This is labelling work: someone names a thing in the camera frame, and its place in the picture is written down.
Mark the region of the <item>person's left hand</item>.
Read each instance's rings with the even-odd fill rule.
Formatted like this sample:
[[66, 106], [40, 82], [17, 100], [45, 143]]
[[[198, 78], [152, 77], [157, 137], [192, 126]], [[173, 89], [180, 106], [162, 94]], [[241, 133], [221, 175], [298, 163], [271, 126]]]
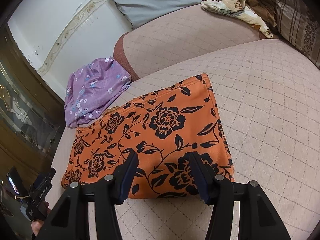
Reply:
[[[51, 209], [49, 208], [49, 203], [46, 201], [44, 201], [43, 203], [46, 206], [46, 214], [48, 216], [51, 212]], [[31, 229], [34, 237], [36, 237], [39, 234], [39, 231], [42, 228], [43, 224], [44, 224], [44, 221], [42, 220], [33, 220], [31, 222]]]

